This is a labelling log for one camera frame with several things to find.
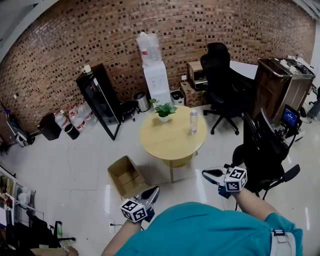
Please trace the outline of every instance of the person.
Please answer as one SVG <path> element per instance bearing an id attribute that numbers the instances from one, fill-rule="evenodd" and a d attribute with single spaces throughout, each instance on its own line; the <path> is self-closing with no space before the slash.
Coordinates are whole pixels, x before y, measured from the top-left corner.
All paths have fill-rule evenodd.
<path id="1" fill-rule="evenodd" d="M 141 222 L 127 220 L 102 256 L 270 256 L 272 230 L 292 233 L 295 255 L 303 254 L 303 232 L 295 224 L 245 188 L 233 196 L 242 212 L 187 202 L 168 208 L 143 231 Z"/>
<path id="2" fill-rule="evenodd" d="M 0 255 L 5 256 L 79 256 L 78 251 L 72 246 L 67 248 L 17 248 L 0 247 Z"/>

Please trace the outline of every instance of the wall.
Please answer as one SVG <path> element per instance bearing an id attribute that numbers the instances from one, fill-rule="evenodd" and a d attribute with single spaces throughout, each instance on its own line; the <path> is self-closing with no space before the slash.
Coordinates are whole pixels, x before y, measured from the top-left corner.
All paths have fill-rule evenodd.
<path id="1" fill-rule="evenodd" d="M 135 41 L 143 30 L 158 35 L 171 88 L 207 43 L 224 42 L 233 60 L 256 64 L 296 53 L 309 62 L 315 40 L 315 22 L 291 0 L 60 0 L 1 62 L 1 96 L 34 132 L 42 116 L 82 98 L 75 83 L 82 67 L 103 63 L 119 99 L 128 100 L 147 88 Z"/>
<path id="2" fill-rule="evenodd" d="M 316 75 L 313 84 L 318 88 L 320 87 L 320 21 L 316 23 L 315 27 L 314 47 L 310 65 L 314 67 L 313 72 Z"/>

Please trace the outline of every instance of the white desk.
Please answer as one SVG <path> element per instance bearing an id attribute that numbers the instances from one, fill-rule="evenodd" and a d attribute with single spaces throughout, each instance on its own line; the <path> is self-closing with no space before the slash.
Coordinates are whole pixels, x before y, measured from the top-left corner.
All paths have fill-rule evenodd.
<path id="1" fill-rule="evenodd" d="M 230 61 L 230 68 L 232 68 L 234 71 L 238 72 L 239 74 L 255 79 L 258 65 L 253 65 L 253 64 L 247 64 L 239 61 Z"/>

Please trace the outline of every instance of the floor tile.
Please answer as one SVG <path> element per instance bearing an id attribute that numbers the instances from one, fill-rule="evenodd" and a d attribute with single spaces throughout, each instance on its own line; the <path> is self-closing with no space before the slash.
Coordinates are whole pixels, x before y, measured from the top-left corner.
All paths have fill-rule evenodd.
<path id="1" fill-rule="evenodd" d="M 313 100 L 311 94 L 306 102 Z M 206 105 L 195 109 L 203 115 L 203 110 L 209 108 Z M 127 119 L 121 124 L 115 141 L 97 123 L 84 130 L 76 140 L 71 140 L 64 132 L 53 141 L 39 135 L 33 145 L 24 148 L 14 145 L 8 155 L 0 157 L 8 171 L 16 173 L 25 186 L 36 190 L 36 208 L 45 213 L 45 220 L 51 225 L 56 220 L 62 221 L 63 233 L 77 238 L 74 246 L 80 255 L 101 255 L 114 236 L 109 232 L 109 220 L 116 224 L 126 220 L 119 208 L 122 198 L 107 172 L 112 163 L 126 155 L 150 184 L 159 184 L 160 195 L 154 205 L 156 215 L 185 202 L 200 202 L 222 210 L 235 209 L 235 199 L 221 197 L 217 186 L 202 177 L 202 170 L 232 162 L 235 148 L 243 143 L 242 119 L 233 118 L 239 128 L 238 136 L 225 119 L 211 135 L 210 130 L 219 116 L 204 116 L 208 129 L 206 140 L 190 163 L 174 169 L 176 182 L 171 184 L 169 167 L 161 159 L 149 155 L 140 144 L 140 127 L 152 112 L 150 109 L 136 114 L 135 122 Z M 271 189 L 265 200 L 303 229 L 304 255 L 315 255 L 320 236 L 320 124 L 314 120 L 311 124 L 303 123 L 301 128 L 305 136 L 293 144 L 282 162 L 285 171 L 296 164 L 301 171 L 294 179 Z"/>

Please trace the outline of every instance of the plastic bottle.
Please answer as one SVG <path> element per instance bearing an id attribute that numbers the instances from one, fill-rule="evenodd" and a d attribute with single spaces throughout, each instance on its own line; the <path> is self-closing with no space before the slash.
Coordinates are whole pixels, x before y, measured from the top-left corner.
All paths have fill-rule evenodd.
<path id="1" fill-rule="evenodd" d="M 54 113 L 54 121 L 62 130 L 64 130 L 66 126 L 70 124 L 66 116 L 60 112 Z"/>
<path id="2" fill-rule="evenodd" d="M 86 125 L 84 118 L 78 113 L 77 105 L 74 105 L 69 111 L 69 118 L 71 123 L 78 131 L 82 131 Z"/>
<path id="3" fill-rule="evenodd" d="M 97 117 L 85 100 L 80 103 L 77 110 L 87 124 L 94 125 L 98 121 Z"/>
<path id="4" fill-rule="evenodd" d="M 190 112 L 190 133 L 195 134 L 198 129 L 198 112 L 192 109 Z"/>
<path id="5" fill-rule="evenodd" d="M 161 62 L 159 41 L 155 33 L 146 34 L 141 32 L 136 41 L 141 51 L 143 64 L 151 66 Z"/>

